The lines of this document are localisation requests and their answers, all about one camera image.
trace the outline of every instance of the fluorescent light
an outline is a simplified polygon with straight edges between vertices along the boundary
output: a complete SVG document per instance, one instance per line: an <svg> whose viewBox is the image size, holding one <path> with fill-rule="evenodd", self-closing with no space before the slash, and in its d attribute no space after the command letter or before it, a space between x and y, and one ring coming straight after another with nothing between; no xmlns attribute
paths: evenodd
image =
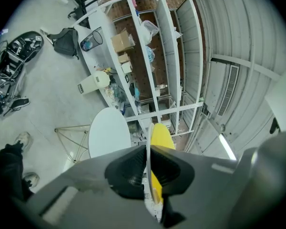
<svg viewBox="0 0 286 229"><path fill-rule="evenodd" d="M220 134L218 136L218 138L219 138L221 144L224 146L227 154L229 155L229 158L232 160L236 160L236 157L235 157L230 145L228 144L227 140L225 139L225 136L223 134Z"/></svg>

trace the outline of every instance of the white round table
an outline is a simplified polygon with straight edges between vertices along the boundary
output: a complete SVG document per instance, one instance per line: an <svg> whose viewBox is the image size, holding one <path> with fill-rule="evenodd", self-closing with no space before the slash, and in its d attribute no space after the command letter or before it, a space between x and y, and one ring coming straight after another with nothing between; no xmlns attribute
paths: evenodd
<svg viewBox="0 0 286 229"><path fill-rule="evenodd" d="M101 110L93 120L88 139L91 158L131 147L127 122L114 108Z"/></svg>

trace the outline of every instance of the person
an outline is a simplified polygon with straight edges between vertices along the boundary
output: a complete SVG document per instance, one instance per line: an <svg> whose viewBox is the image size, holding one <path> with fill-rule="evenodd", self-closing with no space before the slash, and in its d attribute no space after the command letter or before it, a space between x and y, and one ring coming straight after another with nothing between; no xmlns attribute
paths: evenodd
<svg viewBox="0 0 286 229"><path fill-rule="evenodd" d="M32 137L28 132L21 133L13 145L6 144L0 150L0 189L9 196L25 202L33 192L30 188L37 186L39 176L30 172L23 175L22 153L32 143Z"/></svg>

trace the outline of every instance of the white wall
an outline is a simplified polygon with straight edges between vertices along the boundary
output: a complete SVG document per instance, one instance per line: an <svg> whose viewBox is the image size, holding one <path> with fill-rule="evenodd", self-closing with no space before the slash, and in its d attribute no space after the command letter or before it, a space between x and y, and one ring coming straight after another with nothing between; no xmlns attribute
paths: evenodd
<svg viewBox="0 0 286 229"><path fill-rule="evenodd" d="M247 148L259 146L271 136L274 115L265 95L286 70L286 25L269 0L196 1L204 23L206 54L210 56L207 59L217 54L226 59L230 56L236 62L249 62L239 65L236 88L224 116L218 116L217 111L227 84L229 63L211 62L205 98L212 118L217 125L225 125L224 134L240 157ZM257 71L259 66L265 73ZM197 124L195 127L201 129L203 125ZM199 148L203 155L220 156L218 149L223 147L216 148L217 144L205 141L213 139L211 130L204 127L194 132L189 149L196 152Z"/></svg>

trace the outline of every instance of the white shelving unit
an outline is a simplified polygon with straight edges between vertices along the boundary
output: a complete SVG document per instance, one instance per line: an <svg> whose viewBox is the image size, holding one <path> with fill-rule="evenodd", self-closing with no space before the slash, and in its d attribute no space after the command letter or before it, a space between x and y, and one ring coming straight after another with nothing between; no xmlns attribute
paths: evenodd
<svg viewBox="0 0 286 229"><path fill-rule="evenodd" d="M108 12L111 6L121 0L111 0L99 7L92 9L86 15L81 17L73 25L79 32L79 42L85 38L83 31L87 28L80 28L79 23L84 19L88 18L90 27L92 30L101 28L103 31L102 37L104 40L103 52L110 59L107 60L107 67L112 67L117 71L117 76L121 82L123 89L125 90L125 95L128 98L131 109L134 116L126 116L125 120L138 121L143 133L146 135L146 129L148 126L144 126L144 119L157 117L158 122L161 122L162 115L170 115L171 122L174 126L175 133L172 136L182 135L192 132L192 126L195 119L195 114L197 108L203 105L203 102L199 101L199 95L201 90L202 73L203 73L203 46L202 46L202 36L200 31L199 20L197 17L196 9L193 0L185 0L185 2L176 10L175 15L178 20L178 27L180 27L182 36L182 54L185 65L185 84L184 90L188 95L184 97L183 103L180 104L181 100L181 86L180 86L180 65L179 65L179 53L177 39L175 36L173 20L167 6L166 0L157 0L157 8L154 13L158 27L160 29L160 38L162 41L164 60L167 69L167 82L169 86L169 94L171 95L170 102L175 101L175 105L168 109L159 110L158 99L156 97L155 85L153 81L153 74L151 71L150 62L148 59L148 54L145 48L145 43L143 39L142 32L140 31L140 20L137 16L135 7L132 0L126 0L128 2L131 16L138 34L139 43L142 49L142 54L147 69L148 79L153 95L153 103L155 106L155 112L139 114L137 107L134 102L134 98L129 90L129 85L126 82L125 74L122 71L121 64L118 61L118 54L114 51L114 47L111 41L111 37L116 35L114 23L106 16L103 11ZM90 71L93 71L92 67L89 66L89 62L93 62L92 53L84 52L83 56L88 65ZM188 130L183 133L178 132L179 125L179 114L183 113L182 116Z"/></svg>

